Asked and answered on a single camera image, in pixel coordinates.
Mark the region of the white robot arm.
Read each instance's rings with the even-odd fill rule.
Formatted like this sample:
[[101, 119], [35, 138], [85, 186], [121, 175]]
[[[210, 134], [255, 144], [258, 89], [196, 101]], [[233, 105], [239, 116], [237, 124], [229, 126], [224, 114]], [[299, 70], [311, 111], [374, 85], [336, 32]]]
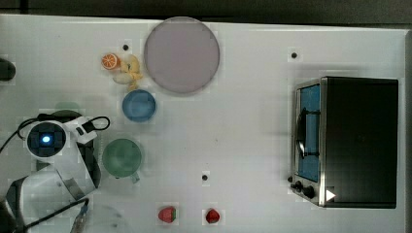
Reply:
[[46, 166], [8, 189], [5, 204], [16, 223], [14, 233], [26, 233], [79, 203], [101, 177], [92, 148], [97, 133], [90, 119], [40, 114], [22, 126], [27, 129], [23, 147]]

